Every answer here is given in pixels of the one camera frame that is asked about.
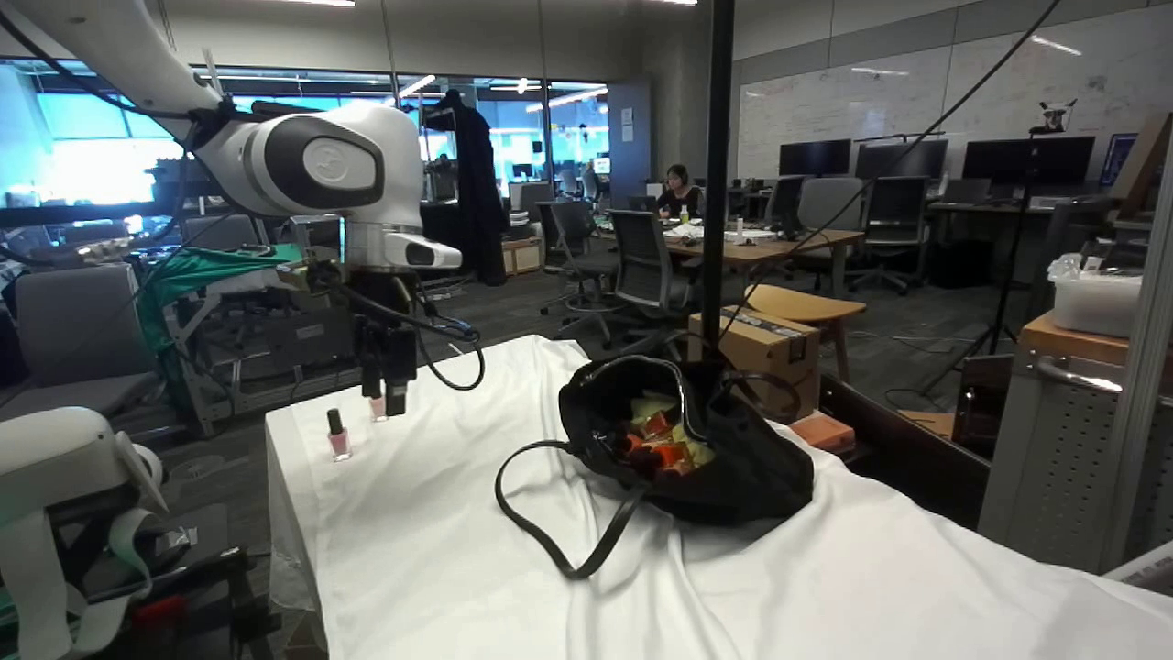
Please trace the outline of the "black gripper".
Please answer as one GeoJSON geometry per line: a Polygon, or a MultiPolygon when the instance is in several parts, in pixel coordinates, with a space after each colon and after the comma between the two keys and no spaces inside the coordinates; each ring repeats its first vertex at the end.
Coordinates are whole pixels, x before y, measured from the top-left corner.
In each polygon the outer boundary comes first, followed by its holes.
{"type": "Polygon", "coordinates": [[[386,382],[386,414],[407,414],[407,382],[419,369],[419,331],[407,323],[407,294],[396,276],[378,272],[354,272],[347,290],[354,294],[353,316],[364,398],[378,398],[386,382]]]}

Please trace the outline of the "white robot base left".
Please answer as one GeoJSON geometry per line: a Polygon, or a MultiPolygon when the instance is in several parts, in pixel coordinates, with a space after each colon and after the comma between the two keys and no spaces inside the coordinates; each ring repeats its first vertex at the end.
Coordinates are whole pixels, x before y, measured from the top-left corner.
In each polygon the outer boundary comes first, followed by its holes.
{"type": "Polygon", "coordinates": [[[163,485],[163,457],[93,408],[0,423],[0,578],[15,605],[15,660],[79,660],[116,637],[127,605],[155,587],[136,534],[167,510],[163,485]],[[104,495],[125,495],[104,534],[132,589],[88,602],[65,576],[57,518],[104,495]]]}

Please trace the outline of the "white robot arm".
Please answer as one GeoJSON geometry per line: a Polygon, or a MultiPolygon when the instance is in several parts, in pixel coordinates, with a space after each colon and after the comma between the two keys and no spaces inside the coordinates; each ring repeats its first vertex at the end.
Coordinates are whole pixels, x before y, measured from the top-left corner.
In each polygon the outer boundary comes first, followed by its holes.
{"type": "Polygon", "coordinates": [[[37,60],[40,29],[147,114],[254,217],[340,217],[345,265],[312,276],[353,313],[359,392],[407,409],[419,334],[407,276],[453,272],[461,253],[420,226],[420,148],[396,103],[246,114],[166,39],[147,0],[4,0],[4,29],[37,60]]]}

